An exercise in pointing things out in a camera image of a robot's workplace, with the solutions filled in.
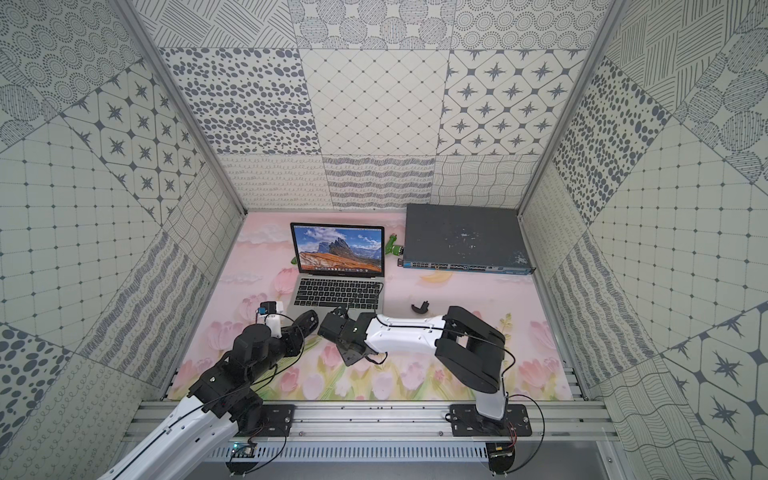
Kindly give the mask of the small black mouse cover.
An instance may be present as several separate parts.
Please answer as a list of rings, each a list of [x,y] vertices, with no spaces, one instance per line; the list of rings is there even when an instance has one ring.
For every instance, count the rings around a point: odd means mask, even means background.
[[[411,305],[411,310],[418,315],[426,315],[429,311],[429,302],[423,301],[420,305]]]

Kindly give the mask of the black wireless mouse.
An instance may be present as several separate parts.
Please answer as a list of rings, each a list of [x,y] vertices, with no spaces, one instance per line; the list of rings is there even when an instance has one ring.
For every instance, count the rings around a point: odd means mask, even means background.
[[[308,338],[319,326],[319,317],[315,310],[307,310],[299,315],[295,321],[294,326],[301,332],[301,336]]]

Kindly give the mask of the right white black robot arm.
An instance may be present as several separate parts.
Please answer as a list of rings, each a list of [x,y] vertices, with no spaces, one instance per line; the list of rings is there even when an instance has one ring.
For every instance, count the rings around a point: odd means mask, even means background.
[[[379,354],[431,354],[474,392],[479,416],[495,422],[504,418],[503,361],[514,355],[501,332],[462,307],[410,319],[375,312],[362,312],[353,319],[338,307],[319,324],[318,334],[337,347],[348,367]]]

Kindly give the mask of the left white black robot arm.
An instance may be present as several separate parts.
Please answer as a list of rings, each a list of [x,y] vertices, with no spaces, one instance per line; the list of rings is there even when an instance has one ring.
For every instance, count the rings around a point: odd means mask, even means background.
[[[282,327],[278,337],[267,324],[246,327],[160,425],[102,477],[183,479],[235,434],[257,430],[263,400],[252,385],[281,359],[299,356],[317,326],[312,315]]]

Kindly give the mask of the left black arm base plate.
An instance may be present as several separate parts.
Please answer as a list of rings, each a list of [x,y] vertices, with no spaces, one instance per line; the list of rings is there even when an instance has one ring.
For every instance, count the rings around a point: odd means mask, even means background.
[[[262,404],[251,408],[238,420],[242,437],[287,437],[296,411],[295,404]]]

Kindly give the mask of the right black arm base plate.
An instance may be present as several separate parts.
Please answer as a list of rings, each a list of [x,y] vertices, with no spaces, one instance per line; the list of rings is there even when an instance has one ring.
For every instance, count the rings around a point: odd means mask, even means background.
[[[509,404],[502,420],[480,415],[474,404],[454,404],[444,419],[454,437],[531,437],[533,430],[526,406]]]

